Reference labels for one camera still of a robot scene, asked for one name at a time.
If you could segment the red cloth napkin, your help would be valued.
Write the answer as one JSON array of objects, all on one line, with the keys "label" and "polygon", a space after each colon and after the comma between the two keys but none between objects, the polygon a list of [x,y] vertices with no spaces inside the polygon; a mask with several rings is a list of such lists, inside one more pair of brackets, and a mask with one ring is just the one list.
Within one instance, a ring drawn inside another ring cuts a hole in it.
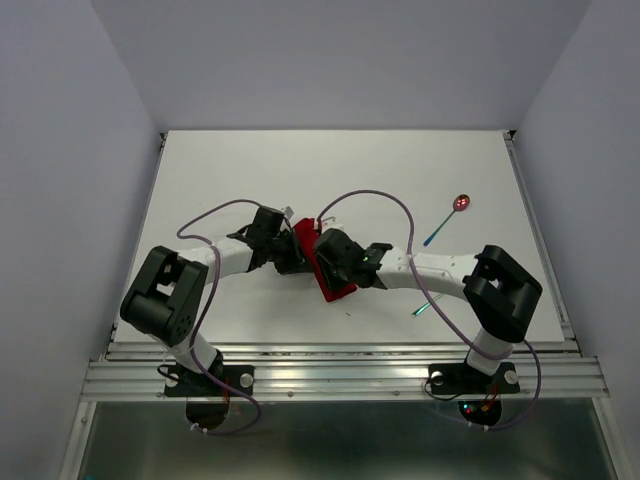
[{"label": "red cloth napkin", "polygon": [[336,285],[332,286],[323,277],[322,270],[314,256],[313,250],[313,245],[319,237],[319,233],[315,229],[314,219],[303,218],[299,220],[293,226],[293,230],[295,232],[298,243],[300,244],[302,253],[311,266],[312,272],[326,302],[334,302],[354,293],[357,290],[357,286],[354,283],[347,283],[339,279]]}]

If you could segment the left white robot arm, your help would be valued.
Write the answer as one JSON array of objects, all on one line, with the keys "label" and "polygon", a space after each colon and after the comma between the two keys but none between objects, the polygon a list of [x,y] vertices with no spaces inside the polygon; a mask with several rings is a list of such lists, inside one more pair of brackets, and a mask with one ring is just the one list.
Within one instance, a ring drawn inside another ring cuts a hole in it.
[{"label": "left white robot arm", "polygon": [[205,287],[216,279],[249,273],[267,263],[281,275],[311,273],[287,215],[257,209],[251,223],[191,250],[157,246],[149,251],[120,306],[120,318],[158,342],[188,371],[199,393],[215,392],[222,382],[223,357],[197,332]]}]

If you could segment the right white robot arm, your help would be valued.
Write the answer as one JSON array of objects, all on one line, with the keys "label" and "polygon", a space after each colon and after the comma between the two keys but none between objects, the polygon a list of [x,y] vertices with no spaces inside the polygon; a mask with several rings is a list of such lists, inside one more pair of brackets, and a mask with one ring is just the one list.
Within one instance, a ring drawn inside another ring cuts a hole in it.
[{"label": "right white robot arm", "polygon": [[501,361],[524,341],[543,293],[540,282],[495,245],[476,255],[409,254],[386,243],[363,248],[330,228],[315,240],[312,252],[330,291],[347,285],[412,289],[467,302],[480,323],[460,366],[461,381],[472,390],[491,384]]}]

